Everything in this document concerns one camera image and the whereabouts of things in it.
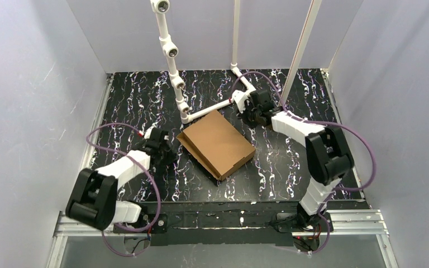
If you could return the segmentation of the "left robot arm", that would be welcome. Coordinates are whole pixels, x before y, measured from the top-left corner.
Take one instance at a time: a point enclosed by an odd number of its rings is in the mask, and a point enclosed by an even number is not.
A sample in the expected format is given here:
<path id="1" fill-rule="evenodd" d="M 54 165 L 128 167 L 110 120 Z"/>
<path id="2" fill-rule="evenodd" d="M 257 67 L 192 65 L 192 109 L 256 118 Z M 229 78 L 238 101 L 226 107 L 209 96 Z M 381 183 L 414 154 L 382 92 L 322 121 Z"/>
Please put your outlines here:
<path id="1" fill-rule="evenodd" d="M 158 221 L 159 210 L 149 214 L 145 207 L 134 201 L 117 199 L 119 189 L 130 180 L 175 161 L 176 154 L 170 148 L 168 131 L 150 127 L 142 138 L 140 144 L 115 162 L 79 172 L 66 205 L 67 217 L 100 231 L 111 224 L 122 226 L 127 223 L 126 231 L 142 232 Z"/>

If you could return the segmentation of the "brown cardboard box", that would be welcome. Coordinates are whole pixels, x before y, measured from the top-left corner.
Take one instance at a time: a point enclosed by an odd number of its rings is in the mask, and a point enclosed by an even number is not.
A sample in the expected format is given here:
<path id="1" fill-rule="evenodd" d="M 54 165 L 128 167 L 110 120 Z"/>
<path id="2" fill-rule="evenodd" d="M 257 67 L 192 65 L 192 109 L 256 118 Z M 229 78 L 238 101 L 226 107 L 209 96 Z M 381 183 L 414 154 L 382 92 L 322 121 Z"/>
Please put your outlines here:
<path id="1" fill-rule="evenodd" d="M 255 155 L 255 148 L 218 111 L 185 128 L 177 140 L 218 181 L 223 181 Z"/>

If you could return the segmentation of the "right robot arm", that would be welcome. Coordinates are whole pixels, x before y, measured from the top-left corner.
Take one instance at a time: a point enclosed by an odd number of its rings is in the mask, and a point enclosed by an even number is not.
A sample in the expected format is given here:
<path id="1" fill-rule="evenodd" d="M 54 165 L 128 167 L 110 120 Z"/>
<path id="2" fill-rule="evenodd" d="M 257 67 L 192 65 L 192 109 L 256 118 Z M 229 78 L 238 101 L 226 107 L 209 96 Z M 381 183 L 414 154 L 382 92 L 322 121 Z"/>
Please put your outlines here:
<path id="1" fill-rule="evenodd" d="M 325 215 L 327 201 L 354 159 L 341 128 L 308 123 L 281 104 L 275 105 L 266 90 L 236 90 L 231 96 L 237 116 L 251 128 L 267 127 L 301 144 L 310 174 L 307 190 L 291 216 L 277 216 L 269 224 L 278 231 L 316 227 Z"/>

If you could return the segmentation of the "white PVC pipe frame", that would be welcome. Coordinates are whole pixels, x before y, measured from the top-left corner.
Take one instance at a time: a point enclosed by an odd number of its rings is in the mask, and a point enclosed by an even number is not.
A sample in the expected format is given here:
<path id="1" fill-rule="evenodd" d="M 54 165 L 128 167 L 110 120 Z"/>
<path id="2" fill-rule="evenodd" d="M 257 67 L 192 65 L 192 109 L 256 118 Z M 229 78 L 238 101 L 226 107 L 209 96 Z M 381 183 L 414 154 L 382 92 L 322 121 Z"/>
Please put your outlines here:
<path id="1" fill-rule="evenodd" d="M 247 69 L 240 68 L 240 17 L 242 1 L 150 1 L 165 57 L 168 83 L 182 124 L 230 106 L 231 89 L 215 95 L 206 108 L 195 108 L 191 97 L 200 97 L 188 81 L 187 70 L 226 69 L 230 78 L 249 93 L 256 90 Z"/>

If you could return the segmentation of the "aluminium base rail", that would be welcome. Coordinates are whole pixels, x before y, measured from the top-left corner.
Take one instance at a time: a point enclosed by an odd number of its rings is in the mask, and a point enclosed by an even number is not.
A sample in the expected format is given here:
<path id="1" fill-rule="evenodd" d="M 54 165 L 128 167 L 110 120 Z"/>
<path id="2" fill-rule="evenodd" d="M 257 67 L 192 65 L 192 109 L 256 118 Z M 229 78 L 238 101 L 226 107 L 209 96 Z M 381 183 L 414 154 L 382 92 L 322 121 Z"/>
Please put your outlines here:
<path id="1" fill-rule="evenodd" d="M 225 93 L 234 80 L 227 70 L 187 71 L 188 81 L 200 97 L 191 97 L 195 108 L 206 108 L 215 100 L 215 95 Z M 251 141 L 256 152 L 254 159 L 241 166 L 225 182 L 217 183 L 204 168 L 196 162 L 175 138 L 183 130 L 173 102 L 174 93 L 168 83 L 167 71 L 127 72 L 111 75 L 111 88 L 104 97 L 104 112 L 99 112 L 97 122 L 126 120 L 137 128 L 158 126 L 168 128 L 171 132 L 172 148 L 177 154 L 176 161 L 166 167 L 158 181 L 163 202 L 297 202 L 307 189 L 307 157 L 301 145 L 285 135 L 274 133 L 264 127 L 249 128 L 235 115 L 234 108 L 225 107 L 220 111 L 226 119 Z M 319 69 L 303 69 L 300 78 L 294 81 L 290 97 L 300 100 L 297 106 L 300 114 L 310 117 L 336 121 L 325 80 Z M 320 264 L 331 264 L 330 267 L 387 267 L 379 256 L 384 249 L 378 244 L 377 236 L 385 236 L 388 230 L 380 210 L 368 208 L 368 203 L 359 193 L 339 191 L 329 201 L 328 216 L 330 221 L 330 240 L 322 252 L 334 256 L 331 261 L 320 261 Z M 129 257 L 118 257 L 103 243 L 99 231 L 84 224 L 77 223 L 61 216 L 59 219 L 56 240 L 47 267 L 97 267 L 103 260 L 109 266 L 117 261 L 130 261 Z M 370 263 L 361 260 L 353 252 L 359 252 L 359 246 L 370 246 L 373 259 Z M 274 244 L 267 245 L 267 250 Z M 260 246 L 261 244 L 222 244 L 230 248 L 247 250 L 242 245 Z M 189 244 L 151 246 L 150 250 L 134 261 L 134 267 L 178 267 L 175 261 L 184 261 L 184 267 L 202 267 L 195 264 L 195 255 L 175 253 L 188 246 L 203 246 L 202 253 L 207 253 L 212 245 Z"/>

